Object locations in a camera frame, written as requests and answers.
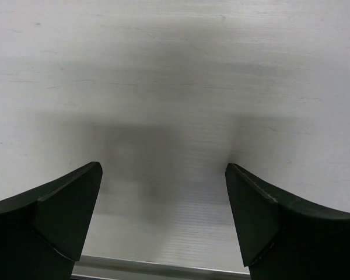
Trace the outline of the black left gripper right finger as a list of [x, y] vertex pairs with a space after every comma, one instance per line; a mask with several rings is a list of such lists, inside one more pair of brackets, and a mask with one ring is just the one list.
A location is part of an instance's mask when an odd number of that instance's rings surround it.
[[280, 189], [230, 163], [227, 193], [252, 279], [350, 279], [350, 213]]

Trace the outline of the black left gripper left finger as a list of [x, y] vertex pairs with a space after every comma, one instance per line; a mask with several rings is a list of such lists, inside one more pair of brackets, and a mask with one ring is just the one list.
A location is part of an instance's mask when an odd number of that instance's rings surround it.
[[0, 279], [70, 279], [102, 181], [90, 162], [0, 201]]

